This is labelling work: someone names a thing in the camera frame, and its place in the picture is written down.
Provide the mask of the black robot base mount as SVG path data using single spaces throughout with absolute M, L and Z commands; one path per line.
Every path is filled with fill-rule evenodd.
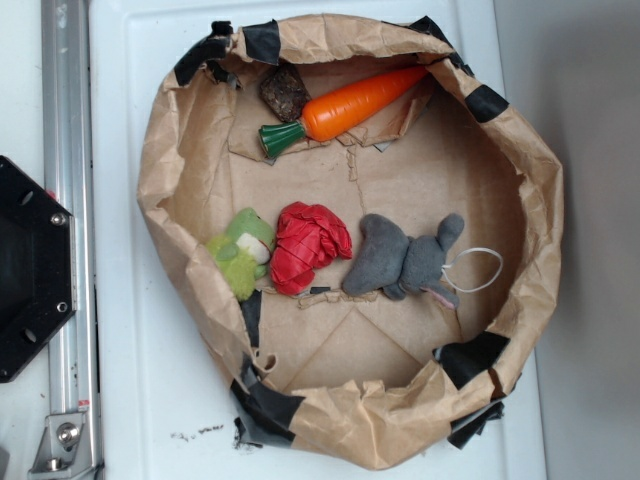
M 73 216 L 1 158 L 1 382 L 15 380 L 75 312 Z

